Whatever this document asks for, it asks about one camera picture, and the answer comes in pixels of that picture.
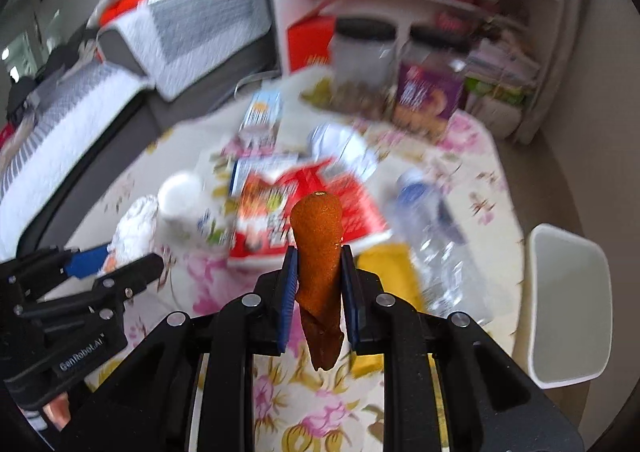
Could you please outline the white paper cup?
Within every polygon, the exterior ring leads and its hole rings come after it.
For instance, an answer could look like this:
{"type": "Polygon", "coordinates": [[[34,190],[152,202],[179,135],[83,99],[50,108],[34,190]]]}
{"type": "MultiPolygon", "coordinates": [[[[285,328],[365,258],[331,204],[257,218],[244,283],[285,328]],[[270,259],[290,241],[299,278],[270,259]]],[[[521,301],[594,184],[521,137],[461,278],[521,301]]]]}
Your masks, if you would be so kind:
{"type": "Polygon", "coordinates": [[[183,243],[200,247],[224,247],[231,238],[231,224],[224,204],[207,192],[195,172],[176,172],[157,192],[158,212],[168,231],[183,243]]]}

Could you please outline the clear plastic water bottle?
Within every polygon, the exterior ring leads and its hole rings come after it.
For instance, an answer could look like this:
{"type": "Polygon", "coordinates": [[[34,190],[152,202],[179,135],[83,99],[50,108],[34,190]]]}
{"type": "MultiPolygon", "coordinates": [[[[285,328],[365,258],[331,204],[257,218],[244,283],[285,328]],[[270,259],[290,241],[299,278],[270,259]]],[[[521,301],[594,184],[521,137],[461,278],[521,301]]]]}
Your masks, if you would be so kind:
{"type": "Polygon", "coordinates": [[[439,186],[411,168],[397,179],[387,211],[394,235],[409,246],[426,312],[446,318],[462,311],[480,325],[491,322],[487,282],[439,186]]]}

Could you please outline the red snack bag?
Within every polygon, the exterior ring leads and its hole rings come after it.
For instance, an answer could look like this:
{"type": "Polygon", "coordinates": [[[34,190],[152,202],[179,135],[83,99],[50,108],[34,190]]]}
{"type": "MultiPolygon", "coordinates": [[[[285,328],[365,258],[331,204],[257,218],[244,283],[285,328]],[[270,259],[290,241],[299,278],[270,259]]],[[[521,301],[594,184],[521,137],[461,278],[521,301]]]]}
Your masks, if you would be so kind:
{"type": "Polygon", "coordinates": [[[291,246],[342,244],[354,253],[390,239],[392,230],[366,186],[335,160],[297,164],[270,177],[253,170],[238,201],[229,264],[261,269],[291,246]]]}

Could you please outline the white paper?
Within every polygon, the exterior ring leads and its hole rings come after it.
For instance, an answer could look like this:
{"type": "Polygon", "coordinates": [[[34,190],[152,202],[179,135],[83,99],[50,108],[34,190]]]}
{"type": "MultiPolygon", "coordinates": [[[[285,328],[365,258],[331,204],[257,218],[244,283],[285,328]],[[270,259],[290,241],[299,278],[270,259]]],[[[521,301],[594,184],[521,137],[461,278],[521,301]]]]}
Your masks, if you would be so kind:
{"type": "Polygon", "coordinates": [[[371,178],[378,167],[375,150],[355,128],[324,123],[311,131],[308,143],[312,160],[329,160],[337,170],[349,172],[362,182],[371,178]]]}

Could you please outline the white plastic trash bin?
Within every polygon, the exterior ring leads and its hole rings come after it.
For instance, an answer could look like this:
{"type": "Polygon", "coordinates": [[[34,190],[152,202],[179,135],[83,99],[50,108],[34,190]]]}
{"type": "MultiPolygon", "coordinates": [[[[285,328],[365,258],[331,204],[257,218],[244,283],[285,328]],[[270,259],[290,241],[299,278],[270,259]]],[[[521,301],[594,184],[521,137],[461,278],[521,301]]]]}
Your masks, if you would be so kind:
{"type": "Polygon", "coordinates": [[[513,359],[539,388],[564,388],[598,378],[612,340],[611,273],[602,248],[551,224],[534,227],[513,359]]]}

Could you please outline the yellow paper wrapper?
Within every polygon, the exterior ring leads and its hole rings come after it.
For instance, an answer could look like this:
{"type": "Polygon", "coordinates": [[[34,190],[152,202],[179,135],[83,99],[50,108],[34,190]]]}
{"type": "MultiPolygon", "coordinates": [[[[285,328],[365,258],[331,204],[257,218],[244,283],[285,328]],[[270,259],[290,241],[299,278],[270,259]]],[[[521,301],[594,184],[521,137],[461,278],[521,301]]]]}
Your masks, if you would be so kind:
{"type": "MultiPolygon", "coordinates": [[[[409,246],[404,243],[385,243],[366,250],[357,258],[359,269],[376,274],[383,290],[408,302],[418,311],[424,309],[418,276],[410,261],[409,246]]],[[[382,354],[358,357],[350,354],[350,372],[359,378],[381,372],[382,354]]]]}

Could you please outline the small white printed packet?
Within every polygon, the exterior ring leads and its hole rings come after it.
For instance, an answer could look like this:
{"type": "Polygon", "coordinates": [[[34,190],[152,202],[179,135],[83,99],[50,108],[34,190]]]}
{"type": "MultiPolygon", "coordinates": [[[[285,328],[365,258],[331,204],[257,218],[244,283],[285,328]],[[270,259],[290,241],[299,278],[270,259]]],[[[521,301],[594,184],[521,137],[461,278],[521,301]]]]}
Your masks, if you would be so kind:
{"type": "Polygon", "coordinates": [[[299,155],[296,153],[272,154],[265,156],[247,156],[239,158],[233,167],[229,195],[237,198],[249,175],[257,174],[268,181],[277,179],[284,172],[297,165],[299,155]]]}

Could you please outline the small milk carton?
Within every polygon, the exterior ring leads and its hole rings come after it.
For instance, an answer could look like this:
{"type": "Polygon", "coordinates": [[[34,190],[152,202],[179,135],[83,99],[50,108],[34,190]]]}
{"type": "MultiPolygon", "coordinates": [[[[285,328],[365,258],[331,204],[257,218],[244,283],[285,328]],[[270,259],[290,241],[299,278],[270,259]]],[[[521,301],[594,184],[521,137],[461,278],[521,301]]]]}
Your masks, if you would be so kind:
{"type": "Polygon", "coordinates": [[[250,99],[238,132],[245,151],[270,151],[276,144],[282,101],[279,91],[260,90],[250,99]]]}

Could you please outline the floral tablecloth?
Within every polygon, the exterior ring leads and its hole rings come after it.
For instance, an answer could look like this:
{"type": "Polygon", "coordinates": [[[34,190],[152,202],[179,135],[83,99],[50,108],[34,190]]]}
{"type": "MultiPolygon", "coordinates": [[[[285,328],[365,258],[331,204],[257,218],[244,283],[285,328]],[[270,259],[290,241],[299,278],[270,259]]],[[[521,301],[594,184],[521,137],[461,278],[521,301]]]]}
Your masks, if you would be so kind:
{"type": "Polygon", "coordinates": [[[145,246],[162,256],[160,278],[125,311],[130,347],[175,310],[207,316],[249,292],[258,276],[280,268],[282,252],[272,238],[295,244],[288,215],[307,195],[323,191],[342,204],[339,215],[305,212],[302,277],[313,283],[338,265],[338,246],[348,245],[357,264],[376,273],[386,290],[428,309],[428,278],[439,264],[421,264],[408,226],[397,218],[399,177],[412,170],[442,197],[462,239],[452,256],[473,293],[460,309],[487,310],[478,320],[506,351],[514,347],[522,297],[523,232],[516,219],[494,138],[475,117],[458,111],[444,138],[431,142],[388,123],[373,123],[315,108],[303,93],[328,77],[308,68],[278,82],[282,117],[276,148],[306,154],[312,132],[323,125],[346,129],[372,151],[375,171],[359,179],[335,166],[333,156],[304,156],[280,178],[256,178],[239,198],[229,186],[240,152],[238,131],[250,102],[240,99],[200,120],[183,122],[153,142],[96,202],[70,244],[110,243],[110,266],[126,261],[124,236],[141,217],[154,222],[145,246]]]}

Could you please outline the striped sofa cushion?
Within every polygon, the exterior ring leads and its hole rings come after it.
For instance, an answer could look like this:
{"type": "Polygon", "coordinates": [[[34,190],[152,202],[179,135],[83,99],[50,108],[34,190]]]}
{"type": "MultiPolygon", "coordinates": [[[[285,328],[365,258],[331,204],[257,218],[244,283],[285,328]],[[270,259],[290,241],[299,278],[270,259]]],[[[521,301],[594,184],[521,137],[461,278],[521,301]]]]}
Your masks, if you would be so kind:
{"type": "Polygon", "coordinates": [[[98,45],[171,102],[270,30],[269,0],[157,0],[102,27],[98,45]]]}

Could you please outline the red gift box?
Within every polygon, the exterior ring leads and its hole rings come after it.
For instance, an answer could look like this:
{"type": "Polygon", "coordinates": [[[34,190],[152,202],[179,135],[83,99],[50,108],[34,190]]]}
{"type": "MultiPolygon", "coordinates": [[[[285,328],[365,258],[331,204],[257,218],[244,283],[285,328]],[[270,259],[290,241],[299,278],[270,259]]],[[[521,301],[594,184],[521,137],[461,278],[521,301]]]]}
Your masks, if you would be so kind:
{"type": "Polygon", "coordinates": [[[307,66],[330,63],[329,44],[335,21],[334,16],[312,16],[288,29],[288,63],[292,73],[307,66]]]}

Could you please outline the stack of folded textiles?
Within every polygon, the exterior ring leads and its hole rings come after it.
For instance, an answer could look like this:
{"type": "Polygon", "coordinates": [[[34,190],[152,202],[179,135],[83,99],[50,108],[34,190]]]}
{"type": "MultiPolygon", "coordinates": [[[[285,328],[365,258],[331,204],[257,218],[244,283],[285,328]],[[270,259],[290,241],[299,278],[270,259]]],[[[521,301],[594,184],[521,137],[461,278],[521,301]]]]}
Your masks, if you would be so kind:
{"type": "Polygon", "coordinates": [[[482,82],[535,91],[538,87],[540,64],[507,42],[492,42],[484,38],[477,42],[466,57],[464,76],[482,82]]]}

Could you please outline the clear jar black lid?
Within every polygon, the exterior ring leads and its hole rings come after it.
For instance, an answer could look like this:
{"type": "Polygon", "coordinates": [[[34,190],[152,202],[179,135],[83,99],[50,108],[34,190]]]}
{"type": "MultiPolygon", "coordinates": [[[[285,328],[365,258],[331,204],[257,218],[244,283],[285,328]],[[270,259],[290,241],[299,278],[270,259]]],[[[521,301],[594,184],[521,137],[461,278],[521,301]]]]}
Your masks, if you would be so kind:
{"type": "Polygon", "coordinates": [[[382,120],[396,66],[397,28],[363,16],[340,16],[329,43],[333,111],[382,120]]]}

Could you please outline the purple label snack jar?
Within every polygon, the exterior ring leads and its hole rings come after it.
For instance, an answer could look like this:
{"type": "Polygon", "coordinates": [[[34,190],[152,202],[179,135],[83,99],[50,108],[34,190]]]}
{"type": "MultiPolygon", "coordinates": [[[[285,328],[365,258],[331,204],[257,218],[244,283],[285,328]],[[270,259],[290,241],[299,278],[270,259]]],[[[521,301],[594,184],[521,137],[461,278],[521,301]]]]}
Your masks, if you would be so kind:
{"type": "Polygon", "coordinates": [[[464,95],[469,38],[413,24],[400,50],[392,121],[397,127],[439,142],[464,95]]]}

